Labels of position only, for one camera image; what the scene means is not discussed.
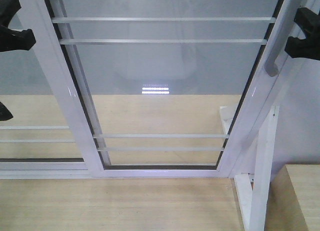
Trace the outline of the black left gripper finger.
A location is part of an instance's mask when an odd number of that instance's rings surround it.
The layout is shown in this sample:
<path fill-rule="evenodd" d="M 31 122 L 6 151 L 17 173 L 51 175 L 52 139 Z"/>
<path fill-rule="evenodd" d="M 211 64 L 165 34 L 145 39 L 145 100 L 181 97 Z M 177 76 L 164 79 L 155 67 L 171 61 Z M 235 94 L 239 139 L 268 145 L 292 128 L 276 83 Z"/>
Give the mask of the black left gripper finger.
<path fill-rule="evenodd" d="M 17 31 L 0 26 L 0 51 L 30 50 L 36 39 L 31 29 Z"/>
<path fill-rule="evenodd" d="M 0 0 L 0 25 L 7 28 L 19 9 L 19 0 Z"/>

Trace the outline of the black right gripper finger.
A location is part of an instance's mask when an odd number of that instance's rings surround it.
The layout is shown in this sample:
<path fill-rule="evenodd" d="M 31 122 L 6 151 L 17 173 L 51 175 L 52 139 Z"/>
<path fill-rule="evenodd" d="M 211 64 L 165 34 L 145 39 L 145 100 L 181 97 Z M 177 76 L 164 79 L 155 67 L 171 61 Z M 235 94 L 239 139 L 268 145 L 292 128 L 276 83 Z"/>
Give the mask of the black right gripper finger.
<path fill-rule="evenodd" d="M 297 9 L 294 22 L 300 27 L 306 38 L 320 33 L 320 15 L 306 7 Z"/>
<path fill-rule="evenodd" d="M 287 39 L 284 51 L 291 58 L 306 58 L 312 60 L 320 60 L 320 38 L 308 37 L 299 39 L 290 36 Z"/>

